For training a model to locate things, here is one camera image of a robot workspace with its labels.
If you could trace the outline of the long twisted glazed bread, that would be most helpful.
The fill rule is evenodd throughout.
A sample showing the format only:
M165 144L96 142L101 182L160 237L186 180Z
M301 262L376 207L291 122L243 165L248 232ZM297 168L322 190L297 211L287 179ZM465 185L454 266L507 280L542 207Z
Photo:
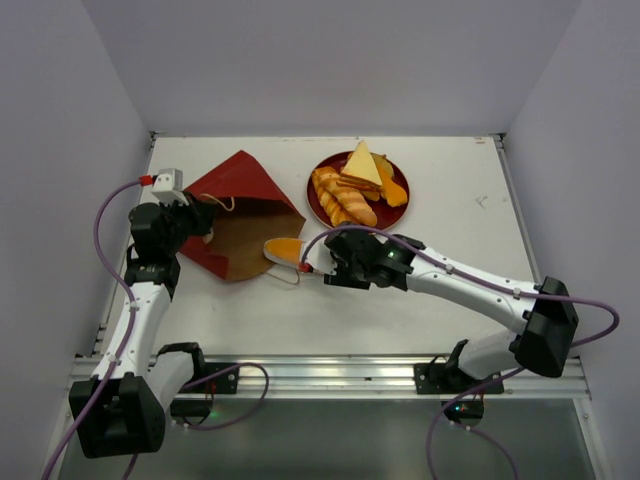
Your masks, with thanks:
M355 218L343 208L335 196L321 185L321 180L324 179L331 170L331 167L315 169L311 174L311 180L322 209L327 214L331 225L337 227L345 222L354 222Z

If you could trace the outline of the orange croissant bread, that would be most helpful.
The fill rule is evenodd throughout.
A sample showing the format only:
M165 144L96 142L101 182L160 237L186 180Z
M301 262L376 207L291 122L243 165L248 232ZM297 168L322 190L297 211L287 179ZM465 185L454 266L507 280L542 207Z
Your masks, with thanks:
M374 227L377 224L377 216L366 202L359 190L351 187L340 186L337 173L322 173L319 175L320 184L338 203L360 224Z

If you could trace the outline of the orange oval bread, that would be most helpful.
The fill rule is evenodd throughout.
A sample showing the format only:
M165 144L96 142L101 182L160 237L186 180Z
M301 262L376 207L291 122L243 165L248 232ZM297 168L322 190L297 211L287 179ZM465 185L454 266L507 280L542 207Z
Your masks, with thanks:
M271 262L297 269L305 242L297 238L274 238L263 246L264 256Z

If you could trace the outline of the long orange lumpy bread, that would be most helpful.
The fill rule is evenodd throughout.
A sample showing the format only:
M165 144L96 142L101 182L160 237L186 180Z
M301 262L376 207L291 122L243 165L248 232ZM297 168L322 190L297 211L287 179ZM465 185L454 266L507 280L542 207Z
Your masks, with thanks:
M377 171L382 182L381 190L379 191L381 198L383 198L390 207L400 207L407 204L408 194L406 190L396 184L383 169L377 167Z

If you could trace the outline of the red paper bag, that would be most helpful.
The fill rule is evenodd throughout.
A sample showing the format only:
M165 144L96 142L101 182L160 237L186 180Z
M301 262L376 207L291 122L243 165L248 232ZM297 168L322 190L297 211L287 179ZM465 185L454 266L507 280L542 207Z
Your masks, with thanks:
M252 279L273 263L263 253L274 238L297 238L306 222L262 165L240 150L186 188L217 208L213 233L191 237L180 253L222 280Z

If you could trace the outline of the fake sandwich slice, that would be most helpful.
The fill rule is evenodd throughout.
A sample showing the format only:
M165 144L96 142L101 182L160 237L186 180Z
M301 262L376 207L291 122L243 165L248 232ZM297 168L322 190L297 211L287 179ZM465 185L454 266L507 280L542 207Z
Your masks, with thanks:
M374 158L364 141L358 143L341 169L338 184L364 191L381 191L381 177Z

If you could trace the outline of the round seeded bread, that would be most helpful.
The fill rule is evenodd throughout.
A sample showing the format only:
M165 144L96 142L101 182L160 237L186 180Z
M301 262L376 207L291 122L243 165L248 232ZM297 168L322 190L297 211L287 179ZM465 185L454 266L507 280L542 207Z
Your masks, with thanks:
M372 153L372 157L373 157L377 167L379 167L379 168L383 169L384 171L386 171L387 175L390 178L394 177L395 172L394 172L393 166L389 162L389 160L387 159L387 157L385 155Z

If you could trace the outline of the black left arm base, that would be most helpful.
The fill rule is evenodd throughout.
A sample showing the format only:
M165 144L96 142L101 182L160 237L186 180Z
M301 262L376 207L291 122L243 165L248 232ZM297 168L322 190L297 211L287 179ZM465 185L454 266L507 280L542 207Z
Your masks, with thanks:
M233 363L208 362L204 371L197 377L201 380L233 366ZM201 425L213 417L214 400L217 396L237 393L240 373L231 370L223 375L207 379L193 387L183 387L171 402L169 414L176 422L187 425Z

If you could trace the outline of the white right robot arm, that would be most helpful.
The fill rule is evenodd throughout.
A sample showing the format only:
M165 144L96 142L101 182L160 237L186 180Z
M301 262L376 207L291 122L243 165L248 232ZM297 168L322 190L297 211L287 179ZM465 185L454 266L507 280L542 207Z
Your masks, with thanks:
M430 378L442 388L468 392L503 370L523 368L548 378L564 370L579 323L565 284L540 284L489 274L450 260L403 235L385 241L343 225L313 246L307 263L328 285L396 288L425 293L480 313L501 325L485 338L461 340Z

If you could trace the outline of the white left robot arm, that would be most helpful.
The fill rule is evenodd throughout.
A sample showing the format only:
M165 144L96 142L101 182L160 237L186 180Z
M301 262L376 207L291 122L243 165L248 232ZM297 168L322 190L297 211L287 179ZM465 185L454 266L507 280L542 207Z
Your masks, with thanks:
M69 403L88 458L156 452L166 412L180 389L193 393L208 379L195 342L152 351L173 299L177 253L191 237L210 233L216 208L188 192L159 193L129 213L132 245L122 277L126 298L107 352L90 378L73 384Z

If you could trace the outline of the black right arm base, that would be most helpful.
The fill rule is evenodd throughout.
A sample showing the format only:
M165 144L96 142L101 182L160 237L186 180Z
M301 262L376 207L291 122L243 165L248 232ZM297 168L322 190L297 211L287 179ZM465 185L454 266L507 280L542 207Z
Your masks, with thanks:
M467 340L458 342L444 362L438 361L440 358L440 355L438 355L429 363L416 363L413 366L414 383L418 395L457 395L499 376L499 373L495 373L478 380L464 373L458 367L459 356L467 343ZM467 396L448 407L444 415L455 424L464 425L465 427L477 426L485 413L484 396L486 394L500 395L504 391L502 382L490 385L486 389L479 390L472 396Z

